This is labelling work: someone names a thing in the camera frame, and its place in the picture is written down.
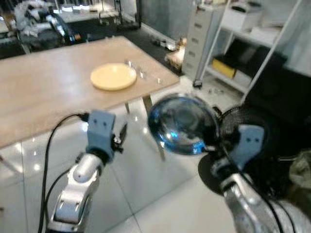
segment metal shelf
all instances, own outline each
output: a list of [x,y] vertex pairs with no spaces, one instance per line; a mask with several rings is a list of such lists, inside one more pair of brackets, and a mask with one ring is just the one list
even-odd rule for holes
[[222,25],[221,25],[221,28],[228,31],[228,32],[233,33],[236,37],[250,41],[250,42],[255,43],[255,44],[264,45],[264,46],[269,47],[269,48],[271,48],[273,45],[273,43],[269,43],[269,42],[263,41],[263,40],[258,40],[256,38],[252,37],[249,32],[239,31],[239,30],[236,30],[233,28],[222,26]]
[[228,84],[229,86],[237,89],[238,91],[241,91],[242,93],[247,92],[248,87],[242,86],[241,84],[237,83],[234,79],[228,78],[222,73],[216,71],[211,65],[206,66],[206,71],[215,76],[216,78],[220,79],[224,83]]

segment glossy floor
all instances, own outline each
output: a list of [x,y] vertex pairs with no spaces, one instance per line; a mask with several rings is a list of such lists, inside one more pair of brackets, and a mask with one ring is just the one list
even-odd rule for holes
[[[152,95],[155,102],[168,93],[194,92],[222,110],[238,103],[240,95],[210,80],[194,91],[192,82],[181,77],[179,85]],[[116,153],[101,176],[94,195],[88,233],[233,233],[233,221],[224,200],[204,187],[197,173],[200,157],[166,152],[162,161],[146,126],[142,100],[111,110],[116,114],[117,133],[128,122],[124,153]],[[74,123],[61,128],[54,137],[49,162],[48,187],[85,149],[87,125]],[[1,233],[34,233],[38,228],[40,188],[45,133],[0,150]],[[63,177],[49,202],[51,213],[64,187]]]

